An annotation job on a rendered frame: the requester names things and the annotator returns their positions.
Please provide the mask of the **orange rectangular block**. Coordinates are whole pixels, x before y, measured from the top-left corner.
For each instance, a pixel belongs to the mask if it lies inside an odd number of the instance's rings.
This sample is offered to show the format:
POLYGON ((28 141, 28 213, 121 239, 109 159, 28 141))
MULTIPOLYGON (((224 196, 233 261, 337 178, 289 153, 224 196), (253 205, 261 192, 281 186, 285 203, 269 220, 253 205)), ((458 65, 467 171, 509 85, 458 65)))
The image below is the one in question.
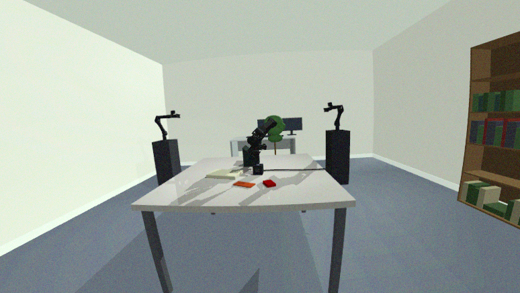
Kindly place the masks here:
POLYGON ((246 182, 238 181, 238 182, 235 182, 233 185, 243 186, 243 187, 252 187, 255 185, 255 183, 246 183, 246 182))

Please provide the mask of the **red rectangular block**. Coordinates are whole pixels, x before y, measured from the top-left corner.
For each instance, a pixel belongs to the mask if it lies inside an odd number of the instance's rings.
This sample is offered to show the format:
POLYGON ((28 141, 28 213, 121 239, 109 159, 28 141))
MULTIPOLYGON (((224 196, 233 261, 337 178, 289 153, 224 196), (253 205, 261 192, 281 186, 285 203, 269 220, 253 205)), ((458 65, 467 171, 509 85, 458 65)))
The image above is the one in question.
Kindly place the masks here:
POLYGON ((273 187, 273 186, 276 186, 276 183, 274 183, 272 180, 266 180, 266 181, 263 181, 263 184, 267 187, 273 187))

